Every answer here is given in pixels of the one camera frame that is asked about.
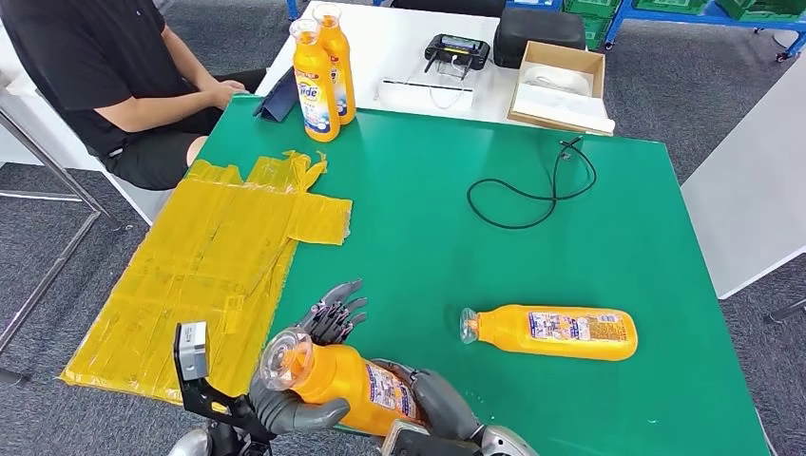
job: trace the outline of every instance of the black cable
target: black cable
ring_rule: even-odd
[[[534,227],[534,226],[537,226],[537,225],[543,223],[554,212],[554,209],[557,207],[557,202],[558,201],[571,200],[572,198],[576,198],[576,197],[582,195],[584,192],[590,190],[590,187],[592,187],[593,184],[596,183],[596,179],[597,179],[596,168],[593,167],[593,163],[590,162],[590,160],[588,159],[587,155],[585,155],[576,146],[576,143],[578,143],[581,139],[582,139],[582,137],[578,136],[578,137],[574,138],[573,140],[571,140],[570,142],[560,141],[560,145],[563,148],[560,149],[560,153],[557,154],[557,159],[554,160],[554,170],[551,173],[551,196],[542,197],[540,195],[532,195],[530,193],[524,192],[523,190],[519,190],[519,189],[515,188],[513,185],[511,185],[511,184],[509,184],[509,183],[507,183],[507,182],[505,182],[503,180],[494,179],[494,178],[487,178],[487,179],[477,180],[476,182],[473,183],[473,185],[470,186],[470,188],[468,188],[468,204],[470,205],[470,209],[481,220],[489,223],[492,226],[496,226],[498,228],[503,228],[505,230],[525,230],[527,228],[531,228],[531,227]],[[581,190],[573,192],[573,193],[571,193],[569,195],[557,196],[557,170],[560,167],[560,160],[567,159],[567,157],[568,157],[567,150],[568,149],[573,150],[577,155],[582,157],[582,159],[587,164],[587,168],[590,169],[591,179],[590,179],[590,183],[588,185],[586,185],[585,187],[583,187]],[[487,182],[492,182],[492,183],[497,183],[499,185],[503,185],[503,186],[507,187],[509,190],[517,193],[518,195],[521,195],[522,197],[529,198],[530,200],[550,201],[551,205],[548,207],[548,210],[546,211],[545,214],[543,214],[541,217],[539,217],[538,219],[534,220],[531,223],[527,223],[525,225],[507,225],[505,223],[499,223],[499,222],[497,222],[495,220],[491,220],[491,219],[487,218],[487,216],[482,214],[481,211],[479,211],[479,209],[476,207],[475,203],[473,202],[473,197],[472,197],[473,189],[475,189],[478,185],[481,185],[482,183],[487,183]]]

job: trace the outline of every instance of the blue shelf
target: blue shelf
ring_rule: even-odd
[[[777,29],[777,30],[794,30],[797,32],[797,39],[792,43],[786,51],[781,52],[776,56],[779,62],[793,57],[800,53],[800,49],[806,45],[806,17],[801,17],[800,20],[793,22],[744,22],[737,21],[730,17],[724,9],[711,0],[700,14],[681,14],[679,12],[664,12],[655,11],[651,9],[635,9],[632,5],[633,0],[622,0],[622,3],[616,9],[616,14],[613,17],[613,22],[610,23],[610,29],[604,36],[605,49],[610,49],[616,38],[616,33],[622,26],[624,19],[637,19],[640,21],[660,21],[660,22],[679,22],[683,24],[707,24],[713,26],[727,26],[727,27],[742,27],[746,29]]]
[[[710,24],[715,26],[745,27],[749,29],[776,29],[806,31],[806,21],[797,22],[744,22],[727,15],[716,2],[710,2],[700,14],[635,9],[631,0],[622,0],[624,19],[645,21],[683,22],[685,24]]]
[[[526,8],[529,10],[559,10],[563,0],[536,0],[536,3],[523,3],[514,0],[507,1],[508,8]]]

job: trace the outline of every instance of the yellow plastic bag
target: yellow plastic bag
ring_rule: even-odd
[[[196,161],[60,378],[182,403],[177,323],[207,321],[210,382],[246,392],[298,241],[340,245],[352,202],[307,193],[327,166],[262,157],[246,182]]]

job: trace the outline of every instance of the green tabletop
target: green tabletop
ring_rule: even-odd
[[[351,345],[440,371],[483,421],[542,456],[768,454],[663,144],[585,136],[596,185],[545,223],[506,231],[471,212],[467,188],[494,177],[546,194],[558,141],[573,133],[360,110],[319,143],[298,108],[271,123],[251,116],[256,105],[237,98],[200,158],[246,177],[258,156],[322,151],[328,172],[312,191],[354,201],[343,246],[299,244],[271,334],[362,277],[369,319]],[[584,183],[579,160],[562,166],[561,190]],[[495,187],[476,198],[509,223],[546,209]],[[626,311],[638,350],[605,362],[462,344],[464,307],[509,303]]]

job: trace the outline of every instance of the green storage crate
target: green storage crate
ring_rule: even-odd
[[[620,0],[564,0],[563,11],[613,17]]]
[[[717,0],[717,5],[743,22],[792,22],[806,10],[804,0]]]
[[[585,23],[585,43],[587,48],[589,50],[598,49],[605,38],[607,28],[610,26],[610,18],[582,15],[582,22]]]
[[[634,0],[632,5],[638,10],[700,14],[707,4],[708,0]]]

